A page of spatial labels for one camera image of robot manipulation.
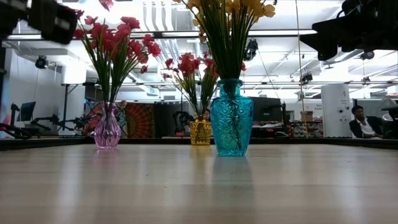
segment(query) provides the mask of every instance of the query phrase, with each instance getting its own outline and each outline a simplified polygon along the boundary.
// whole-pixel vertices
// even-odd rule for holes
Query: person
[[[381,118],[365,116],[362,106],[354,106],[351,109],[355,120],[349,122],[351,132],[357,138],[382,138]]]
[[[211,122],[211,119],[210,119],[210,110],[209,110],[209,109],[206,109],[206,111],[205,111],[205,119],[206,119],[206,121]]]

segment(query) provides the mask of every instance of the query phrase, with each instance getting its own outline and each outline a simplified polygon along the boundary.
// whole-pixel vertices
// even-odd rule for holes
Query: ceiling
[[[190,11],[183,4],[169,1],[115,1],[114,7],[108,12],[98,3],[98,0],[86,0],[78,2],[60,2],[74,9],[85,10],[85,15],[99,16],[99,21],[106,19],[110,27],[116,27],[121,16],[134,16],[141,24],[143,32],[155,30],[193,30]],[[270,19],[260,18],[252,30],[305,30],[311,29],[315,22],[324,21],[336,17],[341,10],[341,0],[298,0],[296,5],[293,0],[279,0],[276,5],[276,15]],[[15,34],[36,34],[37,31],[30,29],[25,22],[20,22],[14,31]],[[317,60],[317,52],[311,47],[298,41],[297,37],[258,37],[259,54],[250,62],[246,62],[248,68],[242,73],[241,79],[245,82],[295,82],[300,79],[302,73],[311,73],[314,81],[361,81],[365,75],[374,77],[371,80],[386,81],[398,78],[396,69],[378,75],[387,68],[396,68],[398,62],[397,52],[375,51],[375,58],[362,61],[358,57],[345,57],[347,54],[339,54],[329,60],[331,69],[324,62]],[[194,52],[201,55],[204,46],[199,46],[198,40],[192,39],[170,39],[158,40],[164,46],[164,57],[171,58],[170,47],[176,46],[178,52]],[[30,57],[36,57],[47,52],[50,61],[58,64],[68,65],[79,61],[90,66],[90,59],[79,40],[74,40],[70,45],[58,45],[46,41],[12,41],[11,47],[19,47],[19,50]],[[149,73],[142,75],[144,82],[163,82],[160,71],[163,61],[150,58],[148,61]],[[89,73],[89,78],[95,77],[95,72]],[[374,91],[379,91],[384,86],[377,86]],[[247,89],[255,88],[285,88],[283,86],[246,85]],[[136,91],[137,87],[125,87],[122,91]]]

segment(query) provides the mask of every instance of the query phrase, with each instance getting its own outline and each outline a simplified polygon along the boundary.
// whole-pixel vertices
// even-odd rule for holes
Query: desk
[[[95,145],[0,152],[1,224],[397,223],[398,151]]]

